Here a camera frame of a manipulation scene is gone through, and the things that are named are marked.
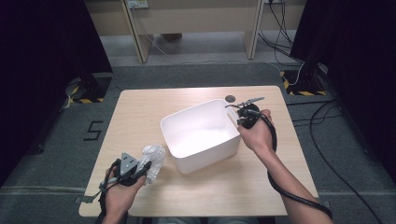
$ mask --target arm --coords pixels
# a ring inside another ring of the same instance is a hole
[[[262,114],[271,120],[269,110],[263,110]],[[241,133],[247,147],[253,150],[282,189],[316,202],[315,197],[288,170],[273,151],[271,133],[264,121],[258,119],[256,124],[249,130],[239,126],[238,131]],[[332,223],[332,220],[325,213],[315,208],[297,203],[284,196],[282,196],[282,200],[292,223]]]
[[[110,179],[114,177],[114,169],[110,173]],[[118,224],[122,216],[128,212],[134,202],[134,196],[145,184],[146,177],[140,177],[131,187],[116,185],[108,190],[106,194],[106,216],[103,224]]]

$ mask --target wooden table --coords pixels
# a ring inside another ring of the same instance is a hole
[[[142,148],[166,148],[163,168],[152,185],[143,187],[129,210],[136,217],[285,216],[280,196],[270,186],[266,169],[241,141],[238,152],[206,168],[181,174],[166,147],[160,127],[170,114],[213,99],[236,97],[236,102],[264,96],[257,102],[272,111],[277,155],[308,190],[318,197],[281,91],[275,86],[220,87],[123,91],[110,121],[85,195],[98,191],[106,169],[125,151],[137,159]],[[83,203],[79,213],[97,217],[99,202]]]

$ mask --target person's right hand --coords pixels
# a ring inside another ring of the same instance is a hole
[[[265,109],[261,113],[272,122],[270,110]],[[247,147],[252,149],[256,154],[263,150],[273,150],[271,132],[262,119],[258,119],[251,129],[246,129],[242,125],[239,125],[238,132],[241,133],[241,137]]]

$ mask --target white box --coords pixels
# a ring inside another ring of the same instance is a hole
[[[188,174],[237,152],[241,136],[236,113],[224,100],[212,100],[165,117],[161,128],[177,168]]]

